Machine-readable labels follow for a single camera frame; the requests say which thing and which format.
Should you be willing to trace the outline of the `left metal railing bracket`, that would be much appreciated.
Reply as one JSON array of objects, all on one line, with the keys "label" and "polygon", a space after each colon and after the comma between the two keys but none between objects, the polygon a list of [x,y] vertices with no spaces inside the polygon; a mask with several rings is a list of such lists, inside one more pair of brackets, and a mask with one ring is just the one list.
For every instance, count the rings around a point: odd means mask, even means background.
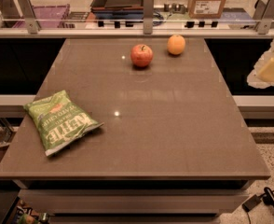
[{"label": "left metal railing bracket", "polygon": [[29,34],[37,34],[40,24],[35,18],[34,9],[30,0],[17,0],[22,13],[22,21],[17,21],[15,28],[26,28]]}]

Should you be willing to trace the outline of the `cardboard box with label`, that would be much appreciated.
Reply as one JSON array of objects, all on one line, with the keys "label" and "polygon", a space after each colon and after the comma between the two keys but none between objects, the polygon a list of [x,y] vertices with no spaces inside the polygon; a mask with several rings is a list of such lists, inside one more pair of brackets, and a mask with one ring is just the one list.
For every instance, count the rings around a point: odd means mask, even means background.
[{"label": "cardboard box with label", "polygon": [[226,0],[188,0],[188,14],[192,19],[218,19]]}]

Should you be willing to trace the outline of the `red apple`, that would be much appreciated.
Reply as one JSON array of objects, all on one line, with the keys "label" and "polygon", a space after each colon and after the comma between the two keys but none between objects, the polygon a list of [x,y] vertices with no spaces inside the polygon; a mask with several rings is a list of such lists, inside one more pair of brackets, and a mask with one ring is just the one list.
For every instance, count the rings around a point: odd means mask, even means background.
[{"label": "red apple", "polygon": [[138,44],[130,51],[132,63],[137,67],[147,67],[153,60],[153,51],[145,44]]}]

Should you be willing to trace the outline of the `green jalapeno chip bag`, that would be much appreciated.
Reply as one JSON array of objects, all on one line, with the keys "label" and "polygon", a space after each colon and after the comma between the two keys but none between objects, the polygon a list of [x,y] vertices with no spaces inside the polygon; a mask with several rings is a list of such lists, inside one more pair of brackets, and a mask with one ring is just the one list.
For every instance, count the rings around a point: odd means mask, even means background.
[{"label": "green jalapeno chip bag", "polygon": [[47,157],[103,125],[73,103],[66,91],[33,101],[23,108],[40,134]]}]

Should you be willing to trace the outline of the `orange fruit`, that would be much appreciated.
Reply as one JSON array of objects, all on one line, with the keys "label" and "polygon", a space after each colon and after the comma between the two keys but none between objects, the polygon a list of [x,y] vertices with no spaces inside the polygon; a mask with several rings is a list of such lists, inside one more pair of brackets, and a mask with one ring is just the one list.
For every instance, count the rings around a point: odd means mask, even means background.
[{"label": "orange fruit", "polygon": [[172,55],[180,55],[185,50],[185,39],[181,35],[172,35],[168,39],[167,50]]}]

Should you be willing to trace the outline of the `right metal railing bracket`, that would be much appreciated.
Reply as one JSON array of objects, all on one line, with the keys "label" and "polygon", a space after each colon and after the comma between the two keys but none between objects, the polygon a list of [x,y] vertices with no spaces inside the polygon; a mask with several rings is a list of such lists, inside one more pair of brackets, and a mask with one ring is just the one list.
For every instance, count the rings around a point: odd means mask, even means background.
[{"label": "right metal railing bracket", "polygon": [[266,3],[257,0],[253,19],[256,21],[255,31],[259,35],[266,35],[274,19],[274,0],[267,0]]}]

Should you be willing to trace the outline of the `middle metal railing bracket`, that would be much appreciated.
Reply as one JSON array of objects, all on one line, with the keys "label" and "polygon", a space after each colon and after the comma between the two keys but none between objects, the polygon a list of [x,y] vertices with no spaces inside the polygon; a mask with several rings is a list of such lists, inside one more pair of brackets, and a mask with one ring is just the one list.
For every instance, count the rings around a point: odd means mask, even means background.
[{"label": "middle metal railing bracket", "polygon": [[144,34],[151,35],[153,32],[154,0],[144,0]]}]

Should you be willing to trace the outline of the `colourful items under table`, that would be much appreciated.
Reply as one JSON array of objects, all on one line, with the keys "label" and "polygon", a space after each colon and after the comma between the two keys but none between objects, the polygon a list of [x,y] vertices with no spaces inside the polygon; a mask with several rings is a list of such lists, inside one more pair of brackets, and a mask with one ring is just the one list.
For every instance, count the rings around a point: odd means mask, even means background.
[{"label": "colourful items under table", "polygon": [[5,224],[50,224],[47,213],[38,213],[25,201],[18,200]]}]

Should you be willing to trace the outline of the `purple plastic crate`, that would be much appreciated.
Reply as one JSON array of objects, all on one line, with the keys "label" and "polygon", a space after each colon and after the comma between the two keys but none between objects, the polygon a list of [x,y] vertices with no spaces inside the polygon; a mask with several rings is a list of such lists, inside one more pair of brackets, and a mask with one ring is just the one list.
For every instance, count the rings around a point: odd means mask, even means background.
[{"label": "purple plastic crate", "polygon": [[68,17],[70,5],[33,6],[34,17],[18,20],[13,27],[25,28],[27,21],[35,21],[41,28],[62,28],[64,20]]}]

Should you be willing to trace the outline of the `black power adapter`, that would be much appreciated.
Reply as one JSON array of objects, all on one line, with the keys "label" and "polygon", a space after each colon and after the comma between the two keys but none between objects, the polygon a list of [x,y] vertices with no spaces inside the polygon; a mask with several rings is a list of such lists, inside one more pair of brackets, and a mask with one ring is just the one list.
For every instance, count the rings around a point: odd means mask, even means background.
[{"label": "black power adapter", "polygon": [[242,209],[245,212],[250,212],[260,203],[261,203],[261,198],[257,195],[253,195],[242,204]]}]

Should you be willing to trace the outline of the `metal railing bracket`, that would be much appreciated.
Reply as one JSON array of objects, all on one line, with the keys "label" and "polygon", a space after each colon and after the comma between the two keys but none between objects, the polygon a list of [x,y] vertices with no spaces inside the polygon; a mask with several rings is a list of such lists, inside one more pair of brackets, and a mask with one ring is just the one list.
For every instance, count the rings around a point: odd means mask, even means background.
[{"label": "metal railing bracket", "polygon": [[154,0],[144,0],[144,34],[151,35],[153,32]]},{"label": "metal railing bracket", "polygon": [[274,0],[267,0],[266,3],[257,0],[253,19],[256,21],[255,31],[259,35],[266,35],[274,19]]},{"label": "metal railing bracket", "polygon": [[26,28],[29,34],[37,34],[40,24],[35,18],[34,9],[30,0],[17,0],[22,13],[22,21],[17,21],[15,28]]}]

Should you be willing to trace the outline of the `black floor pole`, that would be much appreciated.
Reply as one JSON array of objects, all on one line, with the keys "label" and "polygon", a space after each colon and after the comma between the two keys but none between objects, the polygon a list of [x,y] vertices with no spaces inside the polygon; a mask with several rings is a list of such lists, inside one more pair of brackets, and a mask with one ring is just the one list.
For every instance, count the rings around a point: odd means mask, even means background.
[{"label": "black floor pole", "polygon": [[265,205],[271,205],[274,208],[274,192],[271,188],[264,188],[265,196],[263,197],[263,202]]}]

